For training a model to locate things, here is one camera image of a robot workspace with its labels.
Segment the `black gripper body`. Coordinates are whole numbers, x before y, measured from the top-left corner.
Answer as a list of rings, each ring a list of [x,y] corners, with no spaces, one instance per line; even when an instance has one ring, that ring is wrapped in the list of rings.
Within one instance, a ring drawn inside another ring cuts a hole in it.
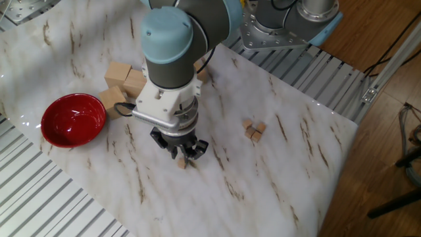
[[[167,142],[168,145],[172,145],[172,146],[186,145],[188,147],[193,147],[197,143],[195,129],[181,136],[169,136],[166,134],[162,134],[162,137],[164,141]]]

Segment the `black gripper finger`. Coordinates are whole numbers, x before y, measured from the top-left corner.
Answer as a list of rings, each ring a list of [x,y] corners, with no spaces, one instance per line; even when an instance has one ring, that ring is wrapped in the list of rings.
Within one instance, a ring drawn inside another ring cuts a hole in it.
[[[179,144],[180,138],[175,136],[168,136],[163,134],[158,128],[154,127],[150,132],[150,136],[161,149],[166,149],[170,154],[171,158],[175,159],[178,154],[177,145]]]
[[[188,160],[197,160],[206,152],[208,146],[209,143],[204,140],[182,144],[180,149],[184,155],[184,161],[187,163]]]

